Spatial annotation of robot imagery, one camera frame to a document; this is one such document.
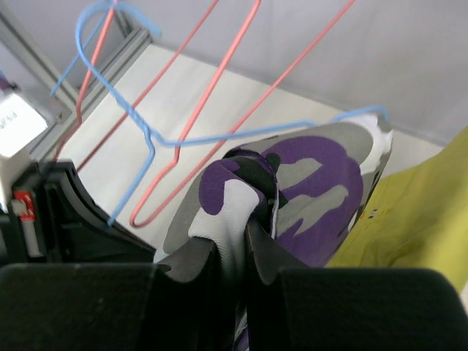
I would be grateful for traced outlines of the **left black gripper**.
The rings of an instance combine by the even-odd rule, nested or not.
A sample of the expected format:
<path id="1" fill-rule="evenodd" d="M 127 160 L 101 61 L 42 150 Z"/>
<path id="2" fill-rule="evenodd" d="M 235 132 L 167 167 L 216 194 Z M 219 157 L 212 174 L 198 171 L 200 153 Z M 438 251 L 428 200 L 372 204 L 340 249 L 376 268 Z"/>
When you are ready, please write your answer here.
<path id="1" fill-rule="evenodd" d="M 6 263 L 149 263 L 155 249 L 109 215 L 72 162 L 30 162 L 1 211 Z"/>

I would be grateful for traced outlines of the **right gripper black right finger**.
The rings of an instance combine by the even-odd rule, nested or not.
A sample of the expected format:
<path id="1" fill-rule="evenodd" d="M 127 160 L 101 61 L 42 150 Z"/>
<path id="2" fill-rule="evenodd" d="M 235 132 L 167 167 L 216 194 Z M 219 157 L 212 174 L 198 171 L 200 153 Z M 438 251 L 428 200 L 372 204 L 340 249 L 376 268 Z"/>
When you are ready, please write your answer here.
<path id="1" fill-rule="evenodd" d="M 251 350 L 465 350 L 467 315 L 440 273 L 311 268 L 255 220 L 246 236 Z"/>

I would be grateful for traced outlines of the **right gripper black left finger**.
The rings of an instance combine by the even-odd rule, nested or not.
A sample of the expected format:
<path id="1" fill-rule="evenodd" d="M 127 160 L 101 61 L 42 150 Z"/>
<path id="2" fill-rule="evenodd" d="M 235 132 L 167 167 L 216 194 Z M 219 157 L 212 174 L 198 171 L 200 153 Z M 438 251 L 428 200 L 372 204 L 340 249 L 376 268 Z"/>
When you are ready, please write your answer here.
<path id="1" fill-rule="evenodd" d="M 212 241 L 158 264 L 15 264 L 1 270 L 3 350 L 214 350 Z"/>

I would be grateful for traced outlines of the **pink wire hanger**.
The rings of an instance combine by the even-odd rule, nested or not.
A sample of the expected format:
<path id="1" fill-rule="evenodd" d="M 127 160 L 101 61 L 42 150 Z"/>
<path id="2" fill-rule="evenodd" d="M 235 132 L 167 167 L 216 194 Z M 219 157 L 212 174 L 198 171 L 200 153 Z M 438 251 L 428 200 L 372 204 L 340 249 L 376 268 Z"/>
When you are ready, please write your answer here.
<path id="1" fill-rule="evenodd" d="M 70 130 L 68 130 L 68 132 L 66 132 L 66 134 L 59 141 L 56 147 L 55 154 L 53 156 L 53 160 L 58 159 L 66 143 L 78 131 L 81 124 L 83 123 L 83 119 L 82 119 L 83 98 L 87 92 L 88 84 L 89 84 L 91 77 L 95 77 L 109 91 L 110 95 L 116 99 L 116 102 L 118 103 L 118 105 L 120 105 L 120 107 L 124 109 L 125 114 L 121 117 L 120 120 L 118 120 L 115 126 L 104 136 L 102 141 L 98 143 L 96 148 L 94 148 L 94 150 L 88 155 L 87 159 L 91 159 L 95 155 L 95 153 L 102 147 L 102 145 L 104 145 L 107 139 L 123 123 L 124 119 L 129 116 L 137 124 L 137 126 L 143 131 L 143 134 L 145 134 L 145 136 L 147 137 L 147 144 L 150 150 L 150 158 L 148 159 L 147 164 L 148 165 L 151 164 L 155 155 L 155 149 L 154 149 L 153 143 L 151 142 L 151 137 L 155 136 L 156 133 L 150 130 L 148 124 L 140 117 L 140 115 L 138 115 L 135 108 L 143 101 L 143 99 L 148 95 L 151 89 L 159 82 L 159 80 L 166 73 L 166 71 L 172 66 L 174 61 L 179 57 L 182 50 L 187 46 L 187 44 L 190 42 L 193 36 L 197 33 L 199 28 L 203 25 L 203 23 L 211 14 L 211 12 L 213 11 L 213 9 L 216 7 L 217 4 L 218 4 L 217 1 L 213 1 L 211 3 L 210 7 L 207 9 L 205 14 L 199 20 L 197 25 L 193 28 L 192 32 L 189 34 L 186 40 L 181 44 L 181 46 L 173 54 L 171 59 L 162 68 L 161 72 L 158 75 L 156 75 L 156 77 L 150 82 L 147 89 L 141 93 L 141 95 L 137 98 L 137 100 L 135 100 L 135 103 L 133 105 L 130 105 L 120 95 L 120 93 L 118 93 L 118 91 L 114 89 L 114 87 L 110 84 L 110 82 L 107 79 L 105 79 L 104 76 L 97 70 L 97 68 L 95 67 L 95 64 L 98 61 L 102 46 L 104 45 L 108 30 L 110 28 L 115 12 L 117 10 L 128 12 L 134 18 L 138 19 L 142 24 L 144 24 L 146 27 L 148 27 L 157 35 L 161 34 L 161 30 L 159 29 L 158 26 L 153 24 L 148 18 L 146 18 L 137 9 L 135 9 L 134 7 L 128 4 L 120 3 L 118 1 L 108 1 L 108 2 L 97 3 L 97 4 L 94 4 L 85 8 L 84 11 L 82 11 L 82 13 L 80 14 L 80 17 L 78 18 L 76 26 L 75 26 L 75 44 L 78 50 L 77 58 L 80 59 L 88 67 L 88 71 L 85 75 L 83 84 L 78 94 L 78 98 L 76 100 L 76 105 L 75 105 L 76 122 L 75 124 L 73 124 L 72 127 L 70 127 Z M 85 54 L 85 46 L 87 46 L 87 43 L 82 42 L 82 31 L 83 31 L 85 24 L 88 22 L 88 20 L 99 12 L 102 12 L 104 14 L 104 16 L 101 18 L 100 22 L 98 22 L 95 28 L 97 31 L 100 31 L 100 35 L 97 40 L 93 56 L 91 58 L 88 58 Z"/>

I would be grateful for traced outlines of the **purple grey camouflage trousers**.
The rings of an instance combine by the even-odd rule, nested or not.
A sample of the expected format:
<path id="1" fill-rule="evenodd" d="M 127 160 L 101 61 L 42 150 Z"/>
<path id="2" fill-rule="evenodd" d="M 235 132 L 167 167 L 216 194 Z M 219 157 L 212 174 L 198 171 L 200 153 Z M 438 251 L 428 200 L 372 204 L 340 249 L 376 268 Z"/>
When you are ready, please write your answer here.
<path id="1" fill-rule="evenodd" d="M 164 287 L 159 350 L 339 347 L 325 265 L 390 156 L 379 113 L 243 144 L 208 165 L 181 201 L 156 260 L 196 278 Z"/>

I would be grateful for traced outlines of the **blue hanger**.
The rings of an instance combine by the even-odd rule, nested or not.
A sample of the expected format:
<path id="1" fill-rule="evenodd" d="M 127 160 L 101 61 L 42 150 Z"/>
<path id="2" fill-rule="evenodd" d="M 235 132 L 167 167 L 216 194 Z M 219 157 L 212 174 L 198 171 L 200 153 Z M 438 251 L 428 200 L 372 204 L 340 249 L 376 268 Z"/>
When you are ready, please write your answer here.
<path id="1" fill-rule="evenodd" d="M 322 33 L 316 38 L 317 42 L 319 39 L 322 39 L 322 37 L 331 29 L 331 27 L 336 24 L 336 22 L 341 18 L 341 16 L 353 5 L 355 1 L 349 1 L 339 12 L 339 14 L 329 23 L 329 26 L 322 31 Z M 101 219 L 103 224 L 100 224 L 100 227 L 102 228 L 108 228 L 112 227 L 114 222 L 117 219 L 117 216 L 121 213 L 121 211 L 124 209 L 124 206 L 128 203 L 130 200 L 131 196 L 135 192 L 136 188 L 142 181 L 144 175 L 147 173 L 148 169 L 150 168 L 151 164 L 154 161 L 154 158 L 156 156 L 156 146 L 154 145 L 152 139 L 155 139 L 155 141 L 160 145 L 161 147 L 165 148 L 173 148 L 175 151 L 180 151 L 180 147 L 189 147 L 189 146 L 202 146 L 202 145 L 208 145 L 208 144 L 213 144 L 213 143 L 221 143 L 224 145 L 224 142 L 227 140 L 241 140 L 245 139 L 248 137 L 257 137 L 261 135 L 266 135 L 268 133 L 273 133 L 273 132 L 285 132 L 285 131 L 290 131 L 292 129 L 297 129 L 297 128 L 302 128 L 302 127 L 316 127 L 318 124 L 309 121 L 309 120 L 301 120 L 301 121 L 295 121 L 295 122 L 290 122 L 286 124 L 277 124 L 269 127 L 262 127 L 258 129 L 251 129 L 251 130 L 246 130 L 246 131 L 241 131 L 238 132 L 238 129 L 241 127 L 241 125 L 250 117 L 251 114 L 253 114 L 254 110 L 260 106 L 260 104 L 271 94 L 273 91 L 272 89 L 275 89 L 277 86 L 272 86 L 270 91 L 267 91 L 263 97 L 261 97 L 258 101 L 258 103 L 252 107 L 250 112 L 248 112 L 244 117 L 242 118 L 239 122 L 238 125 L 236 124 L 236 127 L 233 127 L 231 132 L 220 134 L 220 135 L 213 135 L 210 137 L 199 137 L 195 139 L 180 139 L 177 141 L 174 140 L 167 140 L 165 139 L 161 133 L 157 130 L 152 128 L 145 120 L 144 118 L 136 111 L 135 107 L 133 105 L 130 105 L 125 98 L 110 84 L 110 82 L 104 78 L 104 76 L 99 73 L 97 68 L 94 66 L 94 64 L 91 63 L 91 60 L 87 57 L 85 54 L 85 48 L 84 44 L 82 42 L 82 31 L 83 27 L 85 24 L 88 22 L 88 20 L 91 17 L 94 17 L 97 13 L 105 12 L 106 15 L 110 15 L 114 10 L 121 10 L 122 12 L 129 13 L 132 15 L 133 18 L 137 19 L 140 24 L 143 24 L 147 29 L 149 29 L 153 34 L 156 35 L 161 35 L 162 31 L 161 29 L 154 23 L 152 23 L 143 13 L 141 13 L 136 7 L 133 7 L 132 5 L 125 4 L 125 3 L 120 3 L 120 2 L 112 2 L 112 1 L 102 1 L 102 2 L 97 2 L 95 4 L 89 5 L 87 8 L 85 8 L 81 14 L 80 17 L 77 19 L 76 25 L 75 25 L 75 46 L 78 50 L 78 58 L 87 66 L 88 70 L 92 75 L 97 78 L 97 80 L 103 84 L 103 86 L 109 91 L 110 95 L 113 96 L 113 98 L 116 100 L 118 105 L 123 108 L 125 111 L 124 118 L 126 116 L 129 116 L 133 122 L 136 124 L 136 126 L 139 128 L 139 130 L 143 133 L 143 136 L 146 141 L 146 145 L 148 147 L 148 158 L 146 159 L 145 163 L 143 163 L 142 168 L 140 169 L 139 173 L 136 175 L 134 181 L 132 184 L 129 186 L 127 191 L 125 192 L 124 196 L 121 198 L 120 202 L 118 203 L 116 209 L 113 211 L 113 213 L 108 216 L 106 219 L 102 219 L 98 217 L 98 219 Z M 106 15 L 103 17 L 103 22 L 102 22 L 102 34 L 104 34 L 105 27 L 108 27 L 107 22 L 111 22 L 112 19 L 107 20 L 105 19 Z M 341 115 L 338 115 L 334 118 L 332 118 L 328 123 L 334 123 L 337 121 L 341 121 L 345 118 L 351 118 L 351 117 L 356 117 L 356 116 L 361 116 L 361 115 L 370 115 L 371 113 L 376 114 L 379 117 L 383 117 L 384 120 L 388 121 L 389 115 L 388 111 L 385 107 L 380 106 L 380 105 L 371 105 L 371 106 L 366 106 L 361 109 L 357 110 L 351 110 L 349 112 L 343 113 Z"/>

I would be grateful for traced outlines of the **olive yellow trousers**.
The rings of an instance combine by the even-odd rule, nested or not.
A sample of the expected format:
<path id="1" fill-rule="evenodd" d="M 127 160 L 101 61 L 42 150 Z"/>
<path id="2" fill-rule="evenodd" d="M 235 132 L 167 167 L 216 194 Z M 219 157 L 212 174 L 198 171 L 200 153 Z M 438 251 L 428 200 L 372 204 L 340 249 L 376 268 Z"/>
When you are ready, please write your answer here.
<path id="1" fill-rule="evenodd" d="M 428 268 L 467 283 L 467 131 L 377 184 L 329 268 Z"/>

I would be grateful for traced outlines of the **left aluminium frame posts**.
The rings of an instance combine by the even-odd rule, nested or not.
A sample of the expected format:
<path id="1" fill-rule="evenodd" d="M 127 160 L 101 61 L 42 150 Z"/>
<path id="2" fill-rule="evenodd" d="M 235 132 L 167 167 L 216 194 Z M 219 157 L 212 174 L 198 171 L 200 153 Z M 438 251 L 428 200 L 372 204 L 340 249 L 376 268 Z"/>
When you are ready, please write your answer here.
<path id="1" fill-rule="evenodd" d="M 51 124 L 34 141 L 34 158 L 52 157 L 75 122 L 75 104 L 86 66 L 75 47 L 78 5 L 87 1 L 1 1 L 1 76 L 21 88 L 42 108 Z M 95 64 L 117 83 L 151 44 L 147 30 L 116 12 Z M 105 98 L 105 87 L 91 77 L 81 105 L 83 121 Z"/>

